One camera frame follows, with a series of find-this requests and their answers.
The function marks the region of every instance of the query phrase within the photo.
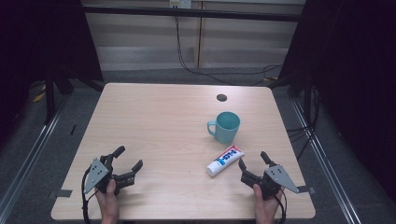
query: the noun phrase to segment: wall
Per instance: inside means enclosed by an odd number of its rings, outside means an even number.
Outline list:
[[[300,14],[303,2],[193,1],[192,8]],[[90,1],[83,4],[169,7],[169,1]],[[175,18],[86,14],[102,70],[181,67]],[[244,67],[282,63],[296,22],[178,18],[181,54],[188,67]]]

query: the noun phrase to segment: mug handle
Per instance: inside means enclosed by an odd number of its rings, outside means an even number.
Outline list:
[[[212,134],[213,136],[215,136],[216,135],[216,132],[213,132],[212,130],[210,130],[210,126],[212,126],[212,125],[216,125],[216,121],[215,120],[210,120],[210,121],[208,121],[207,122],[207,131],[210,133],[210,134]]]

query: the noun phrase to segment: black tape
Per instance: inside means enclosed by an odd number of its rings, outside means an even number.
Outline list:
[[[309,192],[309,194],[316,193],[314,188],[309,188],[308,186],[300,186],[297,187],[297,189],[299,190],[300,193],[305,193],[305,192]]]
[[[55,191],[50,191],[48,198],[50,199],[56,199],[56,198],[70,198],[70,195],[72,195],[72,191],[71,189],[59,189],[59,190],[55,190]]]

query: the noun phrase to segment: toothpaste tube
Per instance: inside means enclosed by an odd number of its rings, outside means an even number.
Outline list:
[[[208,166],[206,166],[206,172],[210,176],[218,174],[220,171],[224,170],[231,163],[241,158],[245,153],[243,153],[236,146],[228,147],[221,155],[219,155],[214,161],[212,161]]]

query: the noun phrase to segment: cable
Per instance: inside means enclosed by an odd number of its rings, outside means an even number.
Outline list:
[[[289,76],[286,77],[282,77],[281,79],[278,79],[277,81],[271,83],[270,85],[268,85],[267,87],[271,90],[273,90],[276,87],[279,86],[286,86],[289,85],[289,79],[292,79],[293,77],[297,76],[298,73],[294,72],[292,74],[290,74]]]
[[[81,183],[81,195],[82,195],[82,215],[84,216],[84,221],[86,224],[91,224],[90,218],[88,217],[88,202],[85,198],[84,194],[84,184],[85,184],[85,179],[87,178],[88,173],[91,170],[91,166],[85,171],[84,176],[82,177],[82,183]]]
[[[297,156],[297,161],[300,159],[300,157],[303,155],[303,152],[305,151],[306,147],[308,146],[309,141],[311,141],[312,136],[314,135],[315,129],[317,128],[317,121],[318,121],[318,115],[319,115],[319,108],[320,108],[320,98],[318,97],[318,92],[315,87],[314,89],[314,107],[315,107],[315,116],[314,116],[314,121],[312,121],[312,127],[311,129],[308,129],[308,140],[305,142],[303,149],[301,149],[300,153]]]
[[[258,84],[264,82],[264,79],[266,78],[265,73],[267,73],[267,72],[269,72],[269,71],[271,71],[271,70],[273,70],[273,69],[275,69],[275,68],[277,68],[277,67],[279,67],[279,66],[282,65],[282,64],[270,64],[270,65],[266,65],[266,66],[262,69],[262,71],[260,71],[260,72],[252,72],[252,73],[242,73],[242,72],[241,72],[241,73],[240,73],[240,72],[203,73],[203,72],[192,71],[192,70],[185,64],[184,59],[183,59],[183,55],[182,55],[182,52],[181,52],[180,35],[179,35],[179,28],[178,28],[178,16],[175,16],[175,23],[176,23],[176,29],[177,29],[177,54],[178,54],[178,60],[179,60],[179,62],[180,62],[180,64],[181,64],[181,66],[182,66],[186,71],[188,71],[188,72],[190,72],[190,73],[193,73],[193,74],[195,74],[195,75],[201,75],[201,76],[211,77],[211,78],[215,79],[216,81],[219,81],[219,82],[222,82],[222,83],[231,85],[231,86],[240,86],[240,85],[237,85],[237,84],[233,84],[233,83],[230,83],[230,82],[221,80],[221,79],[219,79],[219,78],[217,78],[217,77],[213,77],[213,76],[218,76],[218,75],[259,75],[259,74],[263,74],[263,77],[262,77],[261,80],[259,80],[259,81],[255,82],[255,83],[249,85],[249,86],[256,86],[256,85],[258,85]]]
[[[285,191],[283,189],[281,189],[281,190],[282,190],[283,197],[285,198],[285,214],[286,214],[288,211],[288,199],[286,198]]]
[[[285,209],[285,207],[283,207],[282,202],[276,197],[276,195],[274,195],[274,198],[275,198],[275,200],[279,203],[280,209],[282,210],[282,218],[280,219],[279,224],[283,224],[283,223],[285,223],[285,221],[286,221],[286,209]]]
[[[296,134],[293,134],[293,135],[289,136],[289,138],[292,138],[292,137],[294,137],[294,136],[296,136],[296,135],[300,135],[300,136],[296,137],[296,138],[293,139],[293,140],[290,140],[291,143],[293,143],[293,142],[299,140],[300,138],[304,137],[304,136],[306,135],[306,132],[301,131],[300,133],[296,133]]]
[[[99,189],[96,190],[96,192],[90,196],[90,198],[88,198],[88,202],[90,201],[90,199],[99,191]]]

